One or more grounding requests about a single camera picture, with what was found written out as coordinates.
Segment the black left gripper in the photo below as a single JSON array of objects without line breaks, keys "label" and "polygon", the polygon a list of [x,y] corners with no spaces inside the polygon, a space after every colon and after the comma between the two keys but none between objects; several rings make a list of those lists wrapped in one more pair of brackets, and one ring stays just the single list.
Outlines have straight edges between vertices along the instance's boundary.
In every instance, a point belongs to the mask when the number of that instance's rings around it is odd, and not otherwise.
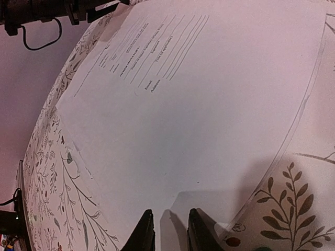
[{"label": "black left gripper", "polygon": [[16,36],[21,26],[35,21],[68,17],[74,26],[81,21],[92,23],[115,11],[119,3],[129,5],[130,1],[6,0],[1,1],[1,25],[8,35]]}]

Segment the white printed paper sheet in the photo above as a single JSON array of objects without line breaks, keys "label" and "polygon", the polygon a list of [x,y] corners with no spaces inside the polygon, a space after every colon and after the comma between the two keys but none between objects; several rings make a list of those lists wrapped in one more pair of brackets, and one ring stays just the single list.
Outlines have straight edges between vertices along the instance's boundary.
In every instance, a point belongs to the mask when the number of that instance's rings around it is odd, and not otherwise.
[{"label": "white printed paper sheet", "polygon": [[105,29],[57,103],[113,233],[270,162],[298,113],[325,12],[308,1],[145,1]]}]

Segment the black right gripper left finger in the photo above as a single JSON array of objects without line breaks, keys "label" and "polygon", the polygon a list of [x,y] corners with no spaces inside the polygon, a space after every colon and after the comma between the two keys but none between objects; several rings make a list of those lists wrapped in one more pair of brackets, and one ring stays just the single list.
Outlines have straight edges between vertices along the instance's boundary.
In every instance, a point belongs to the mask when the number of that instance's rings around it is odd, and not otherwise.
[{"label": "black right gripper left finger", "polygon": [[154,251],[155,231],[151,209],[145,210],[121,251]]}]

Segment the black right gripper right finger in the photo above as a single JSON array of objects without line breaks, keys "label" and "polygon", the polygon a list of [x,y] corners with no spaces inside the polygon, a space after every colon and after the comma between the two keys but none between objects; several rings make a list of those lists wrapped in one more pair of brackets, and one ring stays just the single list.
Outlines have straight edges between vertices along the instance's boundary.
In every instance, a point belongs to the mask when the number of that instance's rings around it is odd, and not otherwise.
[{"label": "black right gripper right finger", "polygon": [[224,251],[215,240],[196,209],[191,209],[188,217],[187,250]]}]

